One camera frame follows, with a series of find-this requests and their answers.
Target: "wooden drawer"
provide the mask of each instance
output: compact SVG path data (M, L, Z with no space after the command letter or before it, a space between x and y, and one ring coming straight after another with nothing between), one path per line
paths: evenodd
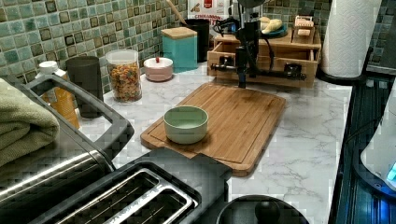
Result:
M261 82L281 86L298 88L312 88L320 62L321 43L318 33L315 34L313 44L291 43L291 29L284 37L270 39L270 45L275 53L274 71L282 72L286 63L297 63L302 66L302 73L306 75L305 80L291 80L281 77L247 77L247 82ZM215 47L207 53L207 74L212 77L238 80L234 72L220 72L211 70L211 64L219 64L221 56L235 58L235 49L240 45L233 35L218 36L215 38ZM270 68L269 49L265 40L259 40L259 54L257 66L263 70Z

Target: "paper towel holder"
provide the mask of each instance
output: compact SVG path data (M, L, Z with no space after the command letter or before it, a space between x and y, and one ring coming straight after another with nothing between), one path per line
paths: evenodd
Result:
M369 47L366 53L366 57L364 59L363 68L361 69L361 74L358 77L335 77L325 73L320 67L318 68L317 78L329 82L335 85L340 86L353 86L357 83L362 83L367 79L366 72L367 72L367 65L370 60L370 55L373 52L373 48Z

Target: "black canister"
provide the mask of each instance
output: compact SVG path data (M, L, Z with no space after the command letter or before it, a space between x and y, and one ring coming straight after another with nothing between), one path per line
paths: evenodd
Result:
M198 63L204 63L207 60L207 51L209 50L209 24L210 22L203 19L190 19L186 20L186 24L181 23L183 26L197 32L198 36Z
M80 86L99 100L103 101L102 79L99 58L80 56L66 61L67 74L70 81ZM77 97L79 114L85 119L100 117L100 112L90 104L80 101Z

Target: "bottle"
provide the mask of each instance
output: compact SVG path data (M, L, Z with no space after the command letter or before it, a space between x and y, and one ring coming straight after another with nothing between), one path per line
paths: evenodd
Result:
M59 69L58 64L55 61L43 62L38 66L40 67L40 73L38 73L36 77L54 75L62 77L65 80L68 79L66 72ZM78 118L73 104L73 94L59 87L55 87L44 93L42 98L76 129L79 129Z

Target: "bamboo cutting board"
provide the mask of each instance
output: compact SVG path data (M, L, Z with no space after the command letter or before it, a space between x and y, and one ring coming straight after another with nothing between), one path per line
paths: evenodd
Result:
M206 83L178 104L195 105L207 112L203 140L192 145L170 141L160 118L140 135L141 142L150 149L171 148L188 158L203 153L230 166L233 175L245 176L262 154L285 103L272 94Z

